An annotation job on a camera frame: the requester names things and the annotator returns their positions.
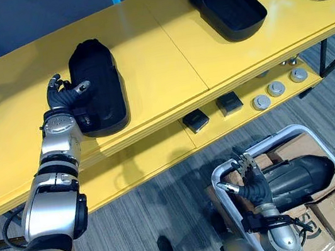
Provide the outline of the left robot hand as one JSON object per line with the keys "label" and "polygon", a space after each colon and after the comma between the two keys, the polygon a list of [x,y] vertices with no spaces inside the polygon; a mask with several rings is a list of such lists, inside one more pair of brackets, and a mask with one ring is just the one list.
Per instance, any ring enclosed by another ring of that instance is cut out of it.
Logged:
{"label": "left robot hand", "polygon": [[62,80],[60,74],[55,74],[47,85],[47,102],[50,109],[74,109],[86,105],[92,98],[92,85],[88,80],[74,86],[69,81]]}

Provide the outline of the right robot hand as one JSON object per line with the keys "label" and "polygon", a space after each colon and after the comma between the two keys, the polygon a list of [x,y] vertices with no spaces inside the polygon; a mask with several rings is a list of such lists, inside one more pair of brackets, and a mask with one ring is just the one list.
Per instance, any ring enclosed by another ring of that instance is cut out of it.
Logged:
{"label": "right robot hand", "polygon": [[270,186],[250,154],[240,150],[239,147],[233,147],[232,159],[234,162],[231,163],[231,166],[241,175],[244,185],[239,186],[220,181],[217,183],[217,187],[247,199],[255,207],[273,203]]}

